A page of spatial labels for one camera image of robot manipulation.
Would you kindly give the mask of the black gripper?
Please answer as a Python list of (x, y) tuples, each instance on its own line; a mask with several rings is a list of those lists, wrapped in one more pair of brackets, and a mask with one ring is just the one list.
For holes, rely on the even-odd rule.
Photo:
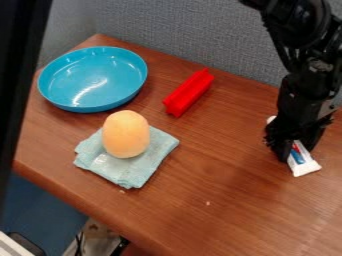
[(278, 114), (266, 126), (266, 145), (286, 162), (293, 141), (301, 140), (309, 152), (333, 123), (333, 99), (342, 86), (341, 76), (330, 72), (289, 74), (280, 88)]

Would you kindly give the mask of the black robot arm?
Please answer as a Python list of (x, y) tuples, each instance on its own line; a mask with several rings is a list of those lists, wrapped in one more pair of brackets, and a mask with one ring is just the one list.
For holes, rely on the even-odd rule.
[(337, 111), (342, 89), (342, 19), (328, 0), (238, 0), (256, 9), (288, 70), (277, 101), (278, 114), (265, 140), (285, 162), (293, 144), (312, 150)]

